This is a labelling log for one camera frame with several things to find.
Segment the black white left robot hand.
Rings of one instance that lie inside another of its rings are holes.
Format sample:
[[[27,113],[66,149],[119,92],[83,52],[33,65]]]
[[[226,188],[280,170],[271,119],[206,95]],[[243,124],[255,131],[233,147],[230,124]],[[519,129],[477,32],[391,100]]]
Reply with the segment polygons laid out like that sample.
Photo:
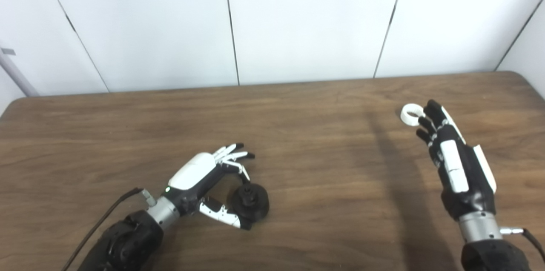
[[[180,217],[200,212],[235,228],[251,230],[251,221],[207,196],[228,174],[238,175],[243,185],[250,184],[249,174],[240,159],[254,159],[255,155],[242,151],[243,147],[243,143],[234,143],[220,147],[214,153],[196,154],[170,178],[161,196],[173,204]]]

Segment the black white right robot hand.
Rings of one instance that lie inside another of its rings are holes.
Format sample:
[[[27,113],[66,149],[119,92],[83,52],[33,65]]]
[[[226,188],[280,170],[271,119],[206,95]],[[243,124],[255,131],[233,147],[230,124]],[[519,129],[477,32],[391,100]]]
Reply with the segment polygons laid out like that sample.
[[[448,111],[434,99],[424,106],[416,135],[426,143],[442,184],[441,200],[453,220],[474,213],[496,214],[496,188],[482,149],[470,146]]]

